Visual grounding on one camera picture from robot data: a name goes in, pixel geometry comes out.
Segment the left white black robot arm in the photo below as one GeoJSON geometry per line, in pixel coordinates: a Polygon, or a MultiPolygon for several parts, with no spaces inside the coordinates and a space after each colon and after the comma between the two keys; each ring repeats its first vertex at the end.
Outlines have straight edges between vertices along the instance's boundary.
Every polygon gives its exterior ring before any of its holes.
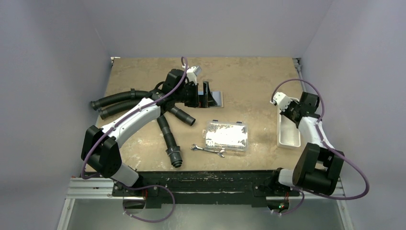
{"type": "Polygon", "coordinates": [[[139,129],[170,111],[176,103],[199,107],[197,76],[200,66],[172,69],[161,89],[153,89],[132,109],[113,122],[86,130],[81,159],[96,171],[96,176],[124,184],[131,196],[142,192],[141,176],[122,162],[120,148],[139,129]]]}

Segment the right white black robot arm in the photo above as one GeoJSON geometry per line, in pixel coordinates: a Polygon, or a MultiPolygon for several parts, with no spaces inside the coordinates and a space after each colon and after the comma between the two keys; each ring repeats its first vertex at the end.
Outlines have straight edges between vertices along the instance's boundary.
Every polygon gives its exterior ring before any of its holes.
{"type": "Polygon", "coordinates": [[[320,92],[303,92],[295,101],[275,89],[271,103],[278,107],[281,116],[295,124],[307,144],[293,170],[279,169],[277,177],[269,181],[270,191],[280,195],[287,187],[294,187],[330,198],[345,156],[331,146],[323,131],[325,103],[320,92]]]}

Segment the white plastic tray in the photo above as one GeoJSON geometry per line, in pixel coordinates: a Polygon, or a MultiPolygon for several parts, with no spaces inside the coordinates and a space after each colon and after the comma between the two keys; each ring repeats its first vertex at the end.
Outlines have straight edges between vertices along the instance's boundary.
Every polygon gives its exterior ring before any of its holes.
{"type": "Polygon", "coordinates": [[[296,128],[296,124],[277,111],[277,146],[286,149],[296,149],[301,147],[301,134],[296,128]]]}

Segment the clear plastic screw box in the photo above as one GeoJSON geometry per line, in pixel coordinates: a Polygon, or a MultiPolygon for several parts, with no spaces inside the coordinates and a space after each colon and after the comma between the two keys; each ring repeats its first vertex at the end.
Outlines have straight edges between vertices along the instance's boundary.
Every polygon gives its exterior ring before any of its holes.
{"type": "Polygon", "coordinates": [[[208,121],[203,137],[207,148],[234,151],[248,149],[248,126],[243,122],[208,121]]]}

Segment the silver open-end wrench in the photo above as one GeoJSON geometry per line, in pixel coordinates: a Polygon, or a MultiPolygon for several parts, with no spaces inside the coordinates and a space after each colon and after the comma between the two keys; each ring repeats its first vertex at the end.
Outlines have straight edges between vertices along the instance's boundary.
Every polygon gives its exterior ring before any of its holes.
{"type": "Polygon", "coordinates": [[[218,155],[221,158],[224,158],[224,153],[226,152],[225,149],[209,149],[209,148],[203,148],[203,147],[199,147],[196,144],[192,144],[192,146],[190,147],[190,149],[192,151],[205,151],[205,152],[209,152],[209,153],[214,153],[216,155],[218,155]]]}

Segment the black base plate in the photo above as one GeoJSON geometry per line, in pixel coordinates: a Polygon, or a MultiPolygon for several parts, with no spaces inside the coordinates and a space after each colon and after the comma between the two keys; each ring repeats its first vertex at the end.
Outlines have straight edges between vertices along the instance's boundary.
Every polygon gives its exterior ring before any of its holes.
{"type": "Polygon", "coordinates": [[[277,207],[277,201],[300,199],[298,191],[278,183],[280,170],[245,171],[154,171],[140,172],[141,191],[113,182],[108,197],[146,199],[147,208],[163,204],[250,205],[277,207]]]}

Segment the aluminium frame rail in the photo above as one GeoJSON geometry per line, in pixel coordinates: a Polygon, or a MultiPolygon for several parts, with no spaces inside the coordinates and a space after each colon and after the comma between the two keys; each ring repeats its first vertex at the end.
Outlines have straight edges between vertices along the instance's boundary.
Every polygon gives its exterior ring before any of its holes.
{"type": "Polygon", "coordinates": [[[339,230],[351,226],[339,172],[132,172],[73,178],[60,230],[339,230]]]}

